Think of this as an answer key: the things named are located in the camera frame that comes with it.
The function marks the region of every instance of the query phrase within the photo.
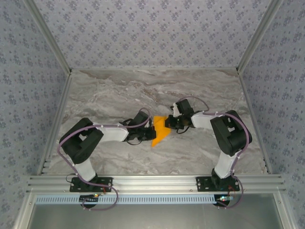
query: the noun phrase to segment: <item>orange object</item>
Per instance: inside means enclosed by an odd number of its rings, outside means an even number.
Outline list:
[[[156,131],[156,138],[152,140],[152,147],[161,142],[171,132],[170,128],[165,127],[166,116],[154,116],[153,125]]]

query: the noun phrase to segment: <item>floral wallpaper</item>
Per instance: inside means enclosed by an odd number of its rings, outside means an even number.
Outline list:
[[[236,66],[269,0],[35,0],[71,68]]]
[[[0,3],[0,228],[37,172],[65,74],[22,0]]]
[[[285,0],[243,72],[274,173],[305,228],[305,2]]]

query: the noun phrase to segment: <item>gray marble table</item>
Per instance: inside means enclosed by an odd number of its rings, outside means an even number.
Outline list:
[[[233,70],[73,71],[56,145],[83,117],[100,124],[115,124],[133,118],[141,107],[149,108],[154,115],[166,116],[171,114],[170,106],[186,95],[204,99],[212,112],[236,110],[253,135],[253,142],[235,167],[236,173],[266,172],[249,109]],[[205,108],[200,101],[190,102],[195,110]],[[98,144],[91,162],[98,174],[210,174],[219,154],[212,130],[190,129],[183,135],[172,131],[154,148],[151,142],[138,146]],[[54,149],[49,174],[71,172]]]

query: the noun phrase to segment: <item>black mounting plate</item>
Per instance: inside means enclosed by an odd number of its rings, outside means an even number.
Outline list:
[[[232,191],[229,189],[229,186],[234,188],[235,191],[239,191],[238,181],[232,177],[227,177],[225,181],[225,185],[219,189],[216,188],[214,183],[212,182],[212,177],[196,177],[196,185],[198,192],[219,192],[219,191]]]
[[[109,185],[112,186],[112,177],[98,177],[96,184]],[[78,177],[73,177],[70,185],[70,192],[95,192],[101,193],[104,192],[102,187],[87,185],[82,182]],[[105,192],[111,192],[111,188],[105,187]]]

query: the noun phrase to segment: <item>orange triangular block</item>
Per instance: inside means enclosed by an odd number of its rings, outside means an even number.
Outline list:
[[[152,147],[154,147],[156,144],[161,142],[161,140],[164,139],[166,136],[168,136],[169,133],[171,132],[170,128],[164,126],[166,118],[167,118],[166,116],[153,117],[153,125],[156,131],[156,138],[152,140]]]

